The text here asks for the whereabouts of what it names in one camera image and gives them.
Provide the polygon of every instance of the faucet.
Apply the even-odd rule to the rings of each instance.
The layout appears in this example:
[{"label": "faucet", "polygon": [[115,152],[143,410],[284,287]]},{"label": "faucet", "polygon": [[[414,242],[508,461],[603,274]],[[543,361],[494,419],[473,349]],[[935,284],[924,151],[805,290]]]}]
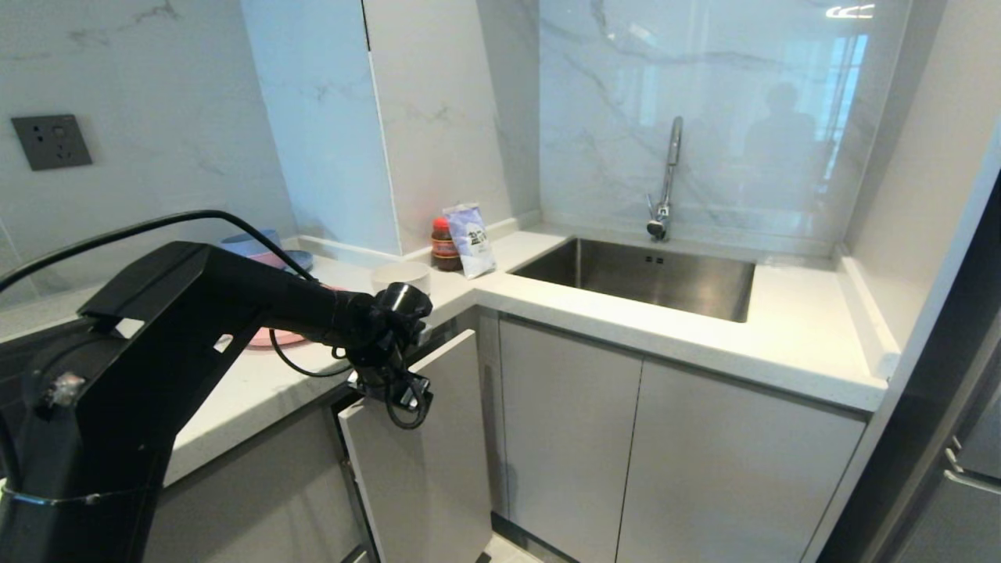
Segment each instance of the faucet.
[{"label": "faucet", "polygon": [[650,194],[647,194],[647,206],[650,207],[650,220],[647,221],[647,232],[654,240],[667,240],[668,227],[671,224],[671,187],[675,183],[675,168],[682,155],[682,128],[685,120],[681,115],[675,117],[671,126],[671,145],[668,147],[668,164],[664,171],[664,190],[661,200],[654,204]]}]

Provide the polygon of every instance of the refrigerator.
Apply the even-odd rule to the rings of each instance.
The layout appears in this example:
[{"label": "refrigerator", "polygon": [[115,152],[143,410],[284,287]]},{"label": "refrigerator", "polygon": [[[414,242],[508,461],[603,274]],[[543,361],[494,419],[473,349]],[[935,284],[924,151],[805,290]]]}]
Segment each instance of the refrigerator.
[{"label": "refrigerator", "polygon": [[820,561],[1001,562],[999,186]]}]

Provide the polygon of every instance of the floor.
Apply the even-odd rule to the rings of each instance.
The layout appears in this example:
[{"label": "floor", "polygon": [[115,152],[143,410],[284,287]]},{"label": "floor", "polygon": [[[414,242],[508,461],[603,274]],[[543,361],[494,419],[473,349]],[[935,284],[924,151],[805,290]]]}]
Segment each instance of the floor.
[{"label": "floor", "polygon": [[496,534],[486,544],[484,552],[490,556],[490,563],[542,563],[540,559]]}]

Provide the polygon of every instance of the white bowl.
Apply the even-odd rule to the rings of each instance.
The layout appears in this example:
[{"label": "white bowl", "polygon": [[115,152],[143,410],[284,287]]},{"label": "white bowl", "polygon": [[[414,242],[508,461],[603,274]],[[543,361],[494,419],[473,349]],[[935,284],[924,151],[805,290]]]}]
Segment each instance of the white bowl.
[{"label": "white bowl", "polygon": [[431,295],[431,268],[424,263],[401,261],[380,265],[372,270],[372,293],[379,293],[393,282],[409,284],[424,295]]}]

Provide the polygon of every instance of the robotic arm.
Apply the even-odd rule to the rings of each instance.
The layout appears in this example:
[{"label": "robotic arm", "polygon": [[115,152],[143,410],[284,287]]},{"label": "robotic arm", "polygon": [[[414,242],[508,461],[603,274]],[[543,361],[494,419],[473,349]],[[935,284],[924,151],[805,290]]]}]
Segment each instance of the robotic arm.
[{"label": "robotic arm", "polygon": [[[79,319],[0,345],[8,364],[24,359],[27,408],[0,562],[140,561],[177,433],[261,327],[344,349],[361,391],[415,428],[431,396],[402,353],[430,311],[403,284],[331,291],[206,244],[171,242],[133,262]],[[122,319],[143,325],[126,339]],[[399,421],[400,404],[417,405],[414,422]]]}]

